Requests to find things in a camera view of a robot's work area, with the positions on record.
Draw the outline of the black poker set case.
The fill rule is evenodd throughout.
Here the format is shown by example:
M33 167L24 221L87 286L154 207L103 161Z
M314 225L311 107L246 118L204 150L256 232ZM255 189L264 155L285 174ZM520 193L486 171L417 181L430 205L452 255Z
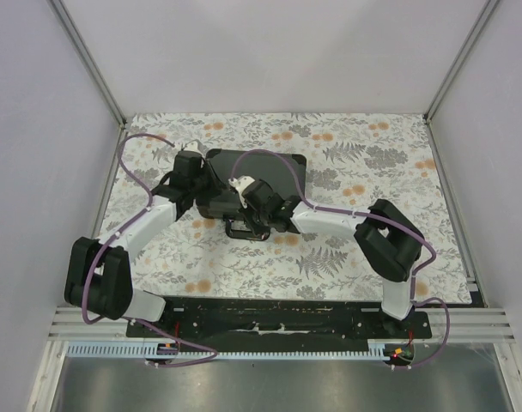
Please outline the black poker set case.
M290 218L305 191L304 155L213 148L206 154L206 167L210 187L196 197L197 209L204 218L224 221L229 238L265 241L273 230L298 232ZM241 177L253 179L246 196L253 205L243 205L229 184Z

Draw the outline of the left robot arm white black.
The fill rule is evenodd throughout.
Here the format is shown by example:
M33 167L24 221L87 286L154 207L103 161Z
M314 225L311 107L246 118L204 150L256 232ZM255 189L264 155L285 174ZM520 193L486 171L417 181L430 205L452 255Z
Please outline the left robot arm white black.
M173 169L147 192L147 204L120 227L99 238L81 237L71 249L64 289L67 303L82 310L86 324L103 318L140 318L148 330L168 336L175 316L167 311L159 295L132 284L131 263L138 252L161 231L177 222L192 208L198 197L222 186L210 161L192 150L181 150Z

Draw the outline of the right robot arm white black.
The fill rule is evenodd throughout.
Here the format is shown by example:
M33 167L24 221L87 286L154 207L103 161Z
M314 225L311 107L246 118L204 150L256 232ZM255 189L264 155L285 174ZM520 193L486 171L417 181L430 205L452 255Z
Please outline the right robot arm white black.
M388 337L410 328L410 276L421 256L421 233L390 202L378 200L366 211L339 211L313 205L294 195L286 199L265 181L242 176L231 179L246 224L255 233L316 233L355 240L372 270L382 278L379 327Z

